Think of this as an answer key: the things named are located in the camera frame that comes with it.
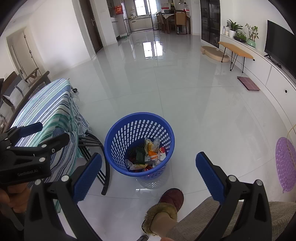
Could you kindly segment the left hand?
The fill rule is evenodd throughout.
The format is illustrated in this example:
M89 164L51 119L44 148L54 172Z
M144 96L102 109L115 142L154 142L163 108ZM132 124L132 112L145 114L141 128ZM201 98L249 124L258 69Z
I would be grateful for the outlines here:
M28 183L9 186L1 189L1 203L7 204L15 213L23 213L27 210L30 197Z

